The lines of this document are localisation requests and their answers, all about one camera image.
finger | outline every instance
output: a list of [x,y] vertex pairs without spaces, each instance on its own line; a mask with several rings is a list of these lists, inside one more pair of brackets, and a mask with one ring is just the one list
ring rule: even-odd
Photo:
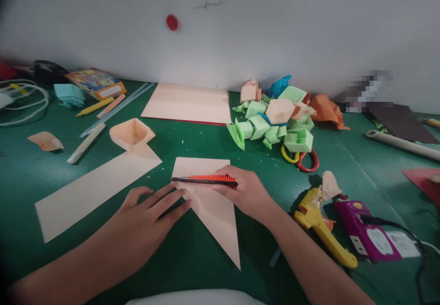
[[136,205],[138,205],[138,201],[139,201],[139,197],[141,195],[144,194],[152,194],[153,191],[144,186],[144,187],[137,187],[137,188],[133,188],[132,190],[130,190],[128,192],[127,197],[125,198],[124,202],[122,203],[121,207],[120,207],[120,211],[121,210],[127,210],[130,209],[132,207],[135,207]]
[[144,209],[149,209],[154,204],[157,203],[162,197],[167,195],[173,188],[175,188],[177,183],[174,181],[166,185],[165,187],[159,189],[157,192],[155,192],[152,196],[148,197],[144,202],[142,202],[139,206],[142,206]]
[[242,170],[241,168],[238,168],[233,165],[226,165],[222,167],[221,169],[214,172],[215,175],[228,175],[234,179],[237,180],[237,178],[240,178],[241,175],[243,175],[243,172],[246,170]]
[[215,190],[217,193],[220,193],[223,196],[225,196],[232,203],[235,203],[237,196],[240,194],[238,190],[232,189],[231,187],[225,185],[213,185],[211,186],[211,188]]
[[182,216],[188,212],[192,204],[193,200],[186,200],[185,203],[181,204],[159,220],[159,224],[165,229],[165,235],[169,232],[177,220],[182,218]]
[[174,203],[176,203],[179,200],[179,198],[181,198],[185,193],[186,193],[185,189],[176,190],[166,195],[159,202],[153,205],[149,209],[149,211],[151,211],[151,214],[153,215],[155,220],[159,218],[165,211],[167,211]]

scissors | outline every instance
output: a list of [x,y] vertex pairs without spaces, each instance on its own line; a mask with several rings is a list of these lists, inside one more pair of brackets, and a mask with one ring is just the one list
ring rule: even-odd
[[282,144],[281,146],[281,153],[283,155],[283,157],[286,159],[286,161],[288,161],[289,163],[295,164],[298,163],[298,168],[306,173],[310,173],[310,172],[315,172],[317,169],[319,169],[319,158],[318,155],[315,152],[315,149],[312,148],[312,152],[310,153],[312,155],[312,161],[313,161],[313,167],[311,168],[306,168],[303,165],[303,158],[306,155],[306,153],[295,153],[295,158],[292,159],[290,158],[287,153],[286,153],[286,147],[284,144]]

green table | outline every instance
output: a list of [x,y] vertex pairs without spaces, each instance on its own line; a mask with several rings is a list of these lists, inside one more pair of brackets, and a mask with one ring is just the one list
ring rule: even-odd
[[[125,81],[124,84],[132,93],[142,83]],[[156,133],[149,145],[163,163],[44,244],[34,203],[120,155],[123,149],[111,141],[109,127],[139,117],[152,93],[153,89],[147,91],[112,117],[98,141],[76,165],[70,165],[66,160],[82,142],[79,134],[96,121],[96,113],[75,117],[80,109],[73,111],[52,102],[38,121],[0,129],[1,246],[11,282],[86,240],[116,212],[129,189],[141,185],[158,189],[165,185],[171,178],[178,156],[230,159],[233,165],[254,170],[286,211],[294,211],[298,197],[305,194],[311,182],[316,182],[316,173],[303,173],[286,162],[278,145],[271,151],[261,141],[246,141],[246,151],[243,152],[234,144],[226,127],[140,118]],[[238,101],[239,94],[230,93],[230,105],[237,106]],[[244,118],[244,114],[232,112],[233,119],[235,116]],[[2,111],[0,122],[12,117],[17,116]],[[344,194],[365,202],[373,214],[404,224],[423,241],[440,248],[436,207],[400,172],[407,168],[438,167],[438,164],[367,139],[365,132],[374,127],[363,115],[345,114],[344,119],[351,131],[312,129],[313,146],[321,163],[317,174],[331,170]],[[41,131],[53,133],[65,149],[60,153],[44,152],[27,140],[29,135]],[[324,214],[337,221],[335,236],[355,253],[332,205],[324,206]],[[268,304],[307,303],[282,256],[274,268],[269,267],[277,248],[269,231],[237,208],[236,223],[241,271],[190,211],[170,231],[144,268],[91,303],[124,304],[133,298],[200,288],[241,290]],[[428,254],[423,294],[427,302],[440,301],[440,294],[435,291],[440,290],[439,258],[434,251],[428,250]],[[419,258],[375,265],[359,256],[358,259],[359,266],[352,272],[352,277],[378,304],[417,303],[414,277]],[[325,281],[316,281],[317,290],[320,283]]]

black cable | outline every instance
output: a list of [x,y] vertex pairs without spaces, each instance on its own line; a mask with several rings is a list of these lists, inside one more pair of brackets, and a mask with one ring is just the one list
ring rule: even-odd
[[417,273],[416,273],[417,294],[418,294],[418,300],[420,302],[420,305],[424,305],[425,303],[423,301],[422,288],[421,288],[421,285],[420,285],[420,278],[422,276],[422,272],[423,272],[423,269],[425,267],[426,253],[425,253],[425,249],[423,247],[422,242],[420,242],[418,237],[415,236],[410,230],[406,229],[405,227],[403,227],[402,225],[399,225],[396,222],[392,222],[392,221],[389,221],[389,220],[385,220],[385,219],[382,219],[382,218],[378,218],[378,217],[374,217],[374,216],[369,216],[369,215],[360,215],[360,218],[361,218],[362,222],[365,225],[379,225],[379,226],[388,225],[388,226],[392,226],[392,227],[404,230],[405,232],[407,232],[409,235],[411,235],[415,239],[415,241],[417,242],[418,247],[420,248],[420,252],[422,254],[422,261],[421,261],[420,267],[418,268]]

left hand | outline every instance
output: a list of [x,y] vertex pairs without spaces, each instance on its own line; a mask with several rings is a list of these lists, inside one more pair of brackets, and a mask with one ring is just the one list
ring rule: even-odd
[[[110,220],[81,246],[88,248],[105,271],[106,287],[111,287],[143,267],[167,233],[191,207],[192,200],[159,217],[176,203],[184,189],[168,194],[175,184],[170,183],[153,193],[148,187],[130,190],[120,209]],[[139,197],[150,196],[138,204]]]

